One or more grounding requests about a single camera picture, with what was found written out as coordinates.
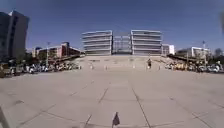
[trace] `plaza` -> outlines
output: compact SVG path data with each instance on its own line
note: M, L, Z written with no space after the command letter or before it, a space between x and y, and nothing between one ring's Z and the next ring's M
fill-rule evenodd
M0 105L11 128L223 128L223 75L133 63L0 79Z

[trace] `lamp post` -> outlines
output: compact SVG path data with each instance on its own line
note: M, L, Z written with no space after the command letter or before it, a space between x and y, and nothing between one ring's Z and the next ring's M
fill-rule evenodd
M204 62L205 62L205 66L206 66L205 41L203 41L202 43L203 43Z
M50 42L47 42L47 59L46 59L46 66L48 67L48 59L49 59L49 45Z

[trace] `building facade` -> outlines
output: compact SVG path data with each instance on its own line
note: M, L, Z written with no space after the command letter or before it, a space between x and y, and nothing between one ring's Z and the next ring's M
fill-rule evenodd
M132 30L132 54L133 55L161 55L160 31Z
M0 14L1 57L22 58L25 55L26 35L29 18L23 14L12 11L9 14Z
M113 37L112 54L132 54L131 37L129 35L120 35Z
M9 28L10 16L0 12L0 60L7 58L7 34Z
M175 54L174 45L162 44L161 52L162 52L161 54L165 56L169 54L174 55Z
M81 54L80 50L70 47L69 42L63 42L60 46L45 49L37 47L32 51L32 56L40 60L45 60L47 58L47 52L49 59L57 59Z
M194 58L204 58L205 55L210 55L211 51L209 49L203 49L199 47L190 47L182 50L178 50L175 55L182 57L194 57Z
M114 36L112 31L86 32L82 34L86 55L161 55L160 31L132 30L126 35Z
M95 31L82 34L82 42L86 55L111 55L112 31Z

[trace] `pedestrian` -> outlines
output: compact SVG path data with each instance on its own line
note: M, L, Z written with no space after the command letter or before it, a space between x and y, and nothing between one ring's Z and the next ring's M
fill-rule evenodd
M148 59L147 63L148 63L148 68L150 68L150 69L151 69L151 67L152 67L152 62L151 62L151 60L150 60L150 59Z

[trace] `sky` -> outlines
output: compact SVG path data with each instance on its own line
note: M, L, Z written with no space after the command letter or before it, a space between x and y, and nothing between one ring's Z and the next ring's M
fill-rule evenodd
M176 49L202 46L224 49L220 13L224 0L0 0L0 11L30 18L26 47L59 45L82 49L81 33L113 30L161 31Z

